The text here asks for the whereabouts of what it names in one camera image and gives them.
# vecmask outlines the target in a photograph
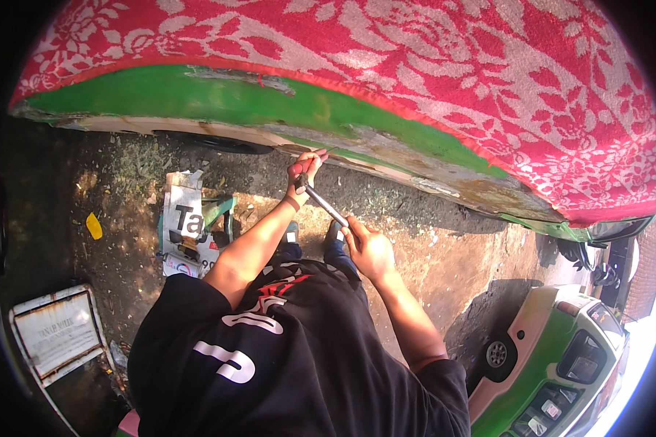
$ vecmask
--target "yellow paper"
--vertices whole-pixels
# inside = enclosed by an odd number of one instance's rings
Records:
[[[87,226],[87,230],[90,231],[90,234],[92,234],[93,239],[99,240],[102,238],[102,226],[100,226],[100,223],[97,220],[97,217],[95,217],[95,214],[90,213],[90,215],[87,216],[85,226]]]

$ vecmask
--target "red floral cover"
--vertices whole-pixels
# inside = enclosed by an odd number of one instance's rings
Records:
[[[155,64],[279,75],[417,119],[575,226],[656,213],[656,108],[589,1],[73,0],[12,102]]]

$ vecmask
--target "black t-shirt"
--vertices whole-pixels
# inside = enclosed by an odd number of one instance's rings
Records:
[[[129,357],[140,435],[468,436],[464,368],[396,361],[359,287],[285,263],[231,311],[209,284],[170,276]]]

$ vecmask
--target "hammer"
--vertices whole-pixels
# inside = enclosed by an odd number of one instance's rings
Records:
[[[349,228],[350,224],[348,223],[345,218],[338,213],[338,211],[335,210],[328,202],[325,201],[323,197],[321,197],[315,189],[313,189],[309,184],[308,184],[308,175],[306,173],[299,173],[298,177],[294,180],[294,190],[297,192],[297,194],[301,194],[303,192],[306,192],[309,197],[311,197],[313,200],[316,201],[319,205],[321,205],[321,208],[323,208],[328,214],[330,214],[333,219],[340,223],[342,227]]]

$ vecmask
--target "sneaker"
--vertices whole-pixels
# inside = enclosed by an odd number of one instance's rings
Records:
[[[287,230],[282,235],[282,243],[298,244],[298,223],[292,220],[287,226]]]
[[[340,241],[342,244],[345,245],[345,236],[343,235],[340,230],[342,229],[342,226],[340,223],[336,222],[333,220],[330,223],[330,227],[328,228],[328,232],[326,232],[326,238],[323,240],[323,249],[327,249],[335,240]]]

